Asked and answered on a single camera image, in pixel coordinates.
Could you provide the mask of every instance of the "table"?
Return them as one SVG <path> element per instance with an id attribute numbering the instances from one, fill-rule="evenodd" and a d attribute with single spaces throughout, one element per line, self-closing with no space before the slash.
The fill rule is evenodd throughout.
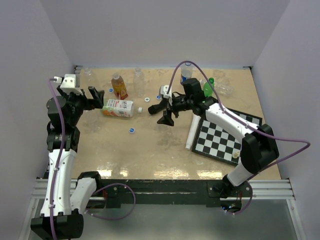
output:
<path id="1" fill-rule="evenodd" d="M 135 105 L 132 118 L 104 116 L 99 110 L 99 123 L 88 126 L 80 119 L 81 132 L 78 154 L 72 178 L 81 172 L 99 171 L 102 178 L 112 179 L 221 179 L 234 169 L 229 164 L 201 156 L 185 149 L 193 114 L 191 111 L 179 113 L 174 126 L 157 124 L 162 113 L 149 115 L 148 107 L 158 104 L 157 95 L 161 85 L 170 82 L 173 69 L 143 68 L 145 75 L 145 95 L 137 97 L 133 88 L 134 69 L 132 68 L 94 68 L 99 84 L 105 90 L 105 98 L 115 99 L 109 93 L 112 74 L 118 72 L 124 79 L 129 97 Z M 230 97 L 221 95 L 222 103 L 231 109 L 263 118 L 257 91 L 249 69 L 203 69 L 208 77 L 218 82 L 229 82 L 234 88 Z M 204 77 L 195 71 L 197 79 Z M 180 85 L 180 71 L 174 78 L 172 90 L 184 93 Z M 278 180 L 280 174 L 275 165 L 254 179 Z"/>

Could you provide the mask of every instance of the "purple cable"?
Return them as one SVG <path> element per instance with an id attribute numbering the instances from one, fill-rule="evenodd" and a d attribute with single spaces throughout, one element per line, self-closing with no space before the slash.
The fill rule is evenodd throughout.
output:
<path id="1" fill-rule="evenodd" d="M 58 110 L 59 113 L 59 117 L 60 117 L 60 122 L 61 122 L 61 145 L 60 145 L 60 150 L 59 150 L 59 154 L 55 163 L 55 168 L 59 167 L 59 162 L 60 162 L 60 158 L 62 155 L 62 151 L 64 149 L 65 146 L 65 138 L 66 138 L 66 130 L 65 130 L 65 120 L 64 120 L 64 116 L 62 114 L 62 110 L 58 101 L 58 98 L 56 96 L 55 90 L 51 85 L 50 81 L 56 81 L 54 78 L 50 78 L 48 85 L 49 85 L 49 89 L 50 92 L 52 94 L 52 98 L 55 102 L 56 108 Z M 57 171 L 53 171 L 53 177 L 52 177 L 52 181 L 51 181 L 51 189 L 50 189 L 50 197 L 49 197 L 49 203 L 50 205 L 54 204 L 54 189 L 55 189 L 55 184 L 56 184 L 56 178 L 57 178 Z M 51 226 L 51 233 L 52 233 L 52 237 L 53 240 L 58 240 L 57 238 L 57 234 L 56 234 L 56 230 L 55 230 L 55 222 L 54 222 L 54 208 L 50 207 L 50 226 Z"/>
<path id="2" fill-rule="evenodd" d="M 125 184 L 123 184 L 123 183 L 112 183 L 112 184 L 109 184 L 109 185 L 107 185 L 107 186 L 104 186 L 104 187 L 100 188 L 99 190 L 95 191 L 95 192 L 93 193 L 93 195 L 101 192 L 101 191 L 104 190 L 104 189 L 107 189 L 107 188 L 112 187 L 112 186 L 118 186 L 118 185 L 124 186 L 125 188 L 129 189 L 130 192 L 132 193 L 132 196 L 133 196 L 133 206 L 132 206 L 132 208 L 130 209 L 130 211 L 129 211 L 126 215 L 121 216 L 121 217 L 100 216 L 100 215 L 96 215 L 96 214 L 93 214 L 93 213 L 91 213 L 91 212 L 88 211 L 91 216 L 93 216 L 93 217 L 95 217 L 95 218 L 103 219 L 103 220 L 116 221 L 116 220 L 121 220 L 121 219 L 124 219 L 124 218 L 128 217 L 128 216 L 133 212 L 133 210 L 135 209 L 135 206 L 136 206 L 136 196 L 135 196 L 135 192 L 134 192 L 128 185 L 125 185 Z"/>
<path id="3" fill-rule="evenodd" d="M 171 86 L 172 86 L 172 83 L 173 83 L 173 81 L 174 81 L 176 72 L 177 72 L 178 68 L 179 68 L 182 64 L 184 64 L 184 63 L 193 64 L 193 65 L 201 72 L 201 74 L 204 76 L 205 80 L 206 80 L 207 83 L 209 84 L 210 88 L 213 90 L 213 92 L 214 92 L 214 94 L 215 94 L 215 96 L 216 96 L 216 99 L 217 99 L 217 101 L 218 101 L 218 103 L 219 103 L 220 108 L 221 108 L 222 110 L 225 109 L 224 106 L 222 105 L 222 102 L 221 102 L 221 100 L 220 100 L 220 97 L 218 96 L 218 93 L 216 92 L 214 86 L 211 84 L 211 82 L 210 82 L 209 79 L 207 78 L 207 76 L 206 76 L 206 74 L 204 73 L 204 71 L 202 71 L 202 69 L 201 69 L 197 64 L 195 64 L 193 61 L 185 60 L 185 61 L 180 62 L 180 63 L 175 67 L 175 69 L 174 69 L 174 71 L 173 71 L 173 74 L 172 74 L 172 77 L 171 77 L 171 80 L 170 80 L 170 84 L 169 84 L 168 91 L 167 91 L 166 93 L 167 93 L 167 94 L 169 93 L 169 91 L 170 91 L 170 89 L 171 89 Z M 227 110 L 225 111 L 225 113 L 226 113 L 230 118 L 232 118 L 233 120 L 236 120 L 238 123 L 240 123 L 240 124 L 242 124 L 242 125 L 244 125 L 244 126 L 247 126 L 247 124 L 246 124 L 244 121 L 241 121 L 240 119 L 236 118 L 235 116 L 233 116 L 232 114 L 230 114 Z M 279 140 L 279 141 L 285 141 L 285 142 L 295 142 L 295 143 L 304 143 L 304 144 L 306 144 L 305 146 L 303 146 L 303 147 L 300 148 L 299 150 L 297 150 L 297 151 L 295 151 L 295 152 L 293 152 L 293 153 L 291 153 L 291 154 L 289 154 L 289 155 L 287 155 L 287 156 L 285 156 L 285 157 L 283 157 L 283 158 L 280 158 L 279 160 L 276 160 L 275 162 L 269 164 L 268 166 L 265 166 L 264 168 L 261 169 L 260 172 L 262 172 L 262 171 L 264 171 L 264 170 L 272 167 L 273 165 L 276 165 L 276 164 L 278 164 L 278 163 L 281 163 L 281 162 L 283 162 L 283 161 L 285 161 L 285 160 L 287 160 L 287 159 L 289 159 L 289 158 L 291 158 L 291 157 L 293 157 L 293 156 L 301 153 L 302 151 L 304 151 L 304 150 L 306 150 L 307 148 L 309 148 L 310 145 L 311 145 L 311 143 L 310 143 L 309 141 L 304 140 L 304 139 L 294 139 L 294 138 L 286 138 L 286 137 L 273 136 L 273 135 L 269 135 L 269 134 L 267 134 L 267 133 L 264 133 L 264 132 L 262 132 L 262 131 L 259 131 L 258 129 L 255 129 L 255 128 L 249 126 L 249 125 L 248 125 L 247 127 L 248 127 L 250 130 L 252 130 L 252 131 L 254 131 L 254 132 L 256 132 L 256 133 L 258 133 L 258 134 L 260 134 L 260 135 L 262 135 L 262 136 L 265 136 L 265 137 L 267 137 L 267 138 L 271 138 L 271 139 Z M 252 176 L 248 179 L 248 181 L 251 180 L 252 178 L 254 178 L 257 174 L 252 175 Z M 245 207 L 243 207 L 243 210 L 241 209 L 239 212 L 237 212 L 237 213 L 235 213 L 235 214 L 242 213 L 242 212 L 249 206 L 249 204 L 251 203 L 251 200 L 252 200 L 252 197 L 253 197 L 253 191 L 252 191 L 252 187 L 250 186 L 250 184 L 249 184 L 249 187 L 250 187 L 250 189 L 251 189 L 251 190 L 250 190 L 250 199 L 249 199 L 249 202 L 245 205 Z"/>

